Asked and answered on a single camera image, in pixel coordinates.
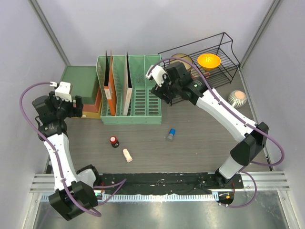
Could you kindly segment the red black stamp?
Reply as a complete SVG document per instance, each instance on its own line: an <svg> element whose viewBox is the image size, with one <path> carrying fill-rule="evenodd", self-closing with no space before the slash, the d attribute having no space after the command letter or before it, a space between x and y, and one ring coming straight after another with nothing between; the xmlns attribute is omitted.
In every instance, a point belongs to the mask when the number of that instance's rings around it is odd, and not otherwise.
<svg viewBox="0 0 305 229"><path fill-rule="evenodd" d="M111 145L112 145L113 148L118 148L119 145L120 145L120 143L119 143L117 137L115 137L115 136L111 136L111 137L110 137L110 143L111 143Z"/></svg>

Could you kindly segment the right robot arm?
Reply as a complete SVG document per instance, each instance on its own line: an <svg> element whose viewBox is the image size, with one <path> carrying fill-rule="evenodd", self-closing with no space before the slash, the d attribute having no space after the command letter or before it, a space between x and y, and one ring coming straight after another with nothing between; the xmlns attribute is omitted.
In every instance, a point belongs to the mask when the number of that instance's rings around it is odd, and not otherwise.
<svg viewBox="0 0 305 229"><path fill-rule="evenodd" d="M220 188L231 185L234 175L250 164L263 150L269 127L264 122L256 124L227 103L203 77L192 78L182 62L166 68L151 66L145 76L156 85L151 92L167 104L180 96L214 117L237 141L229 157L216 170L215 182Z"/></svg>

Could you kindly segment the orange folder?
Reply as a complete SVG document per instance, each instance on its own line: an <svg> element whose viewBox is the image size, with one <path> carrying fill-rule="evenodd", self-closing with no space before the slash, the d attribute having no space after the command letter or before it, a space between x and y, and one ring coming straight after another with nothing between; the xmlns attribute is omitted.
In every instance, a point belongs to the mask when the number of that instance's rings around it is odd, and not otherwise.
<svg viewBox="0 0 305 229"><path fill-rule="evenodd" d="M104 91L106 95L106 99L108 102L109 110L111 113L111 116L116 115L116 104L117 104L117 96L116 96L116 90L115 90L115 83L114 83L114 77L113 77L113 70L112 70L112 64L113 64L113 55L112 51L110 51L110 55L105 53L105 78L104 78Z"/></svg>

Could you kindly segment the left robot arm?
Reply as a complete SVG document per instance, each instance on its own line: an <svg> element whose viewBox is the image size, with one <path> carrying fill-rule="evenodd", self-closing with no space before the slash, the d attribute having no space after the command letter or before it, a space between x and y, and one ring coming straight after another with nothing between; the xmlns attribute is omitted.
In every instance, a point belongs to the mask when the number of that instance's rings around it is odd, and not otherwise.
<svg viewBox="0 0 305 229"><path fill-rule="evenodd" d="M49 152L54 174L55 192L49 196L50 205L67 221L84 212L100 217L94 190L101 186L102 179L93 165L74 169L64 121L81 116L81 97L73 105L51 92L35 99L32 105L38 113L38 136Z"/></svg>

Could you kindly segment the white folder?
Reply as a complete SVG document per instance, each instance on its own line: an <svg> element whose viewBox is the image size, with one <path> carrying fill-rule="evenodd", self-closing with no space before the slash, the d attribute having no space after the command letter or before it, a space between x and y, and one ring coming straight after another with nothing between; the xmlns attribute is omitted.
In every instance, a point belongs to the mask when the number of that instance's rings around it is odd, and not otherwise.
<svg viewBox="0 0 305 229"><path fill-rule="evenodd" d="M123 85L123 98L122 98L122 115L128 114L129 105L132 96L132 81L130 75L129 56L128 53L125 55L124 64L124 85Z"/></svg>

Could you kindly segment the drawer box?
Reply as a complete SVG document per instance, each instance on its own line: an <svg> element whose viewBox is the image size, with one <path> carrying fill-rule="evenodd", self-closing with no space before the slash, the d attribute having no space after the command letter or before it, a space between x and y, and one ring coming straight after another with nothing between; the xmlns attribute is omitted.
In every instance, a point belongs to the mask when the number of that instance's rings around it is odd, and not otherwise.
<svg viewBox="0 0 305 229"><path fill-rule="evenodd" d="M95 66L67 66L61 80L71 83L71 95L81 96L82 115L87 119L99 119L102 108L102 93Z"/></svg>

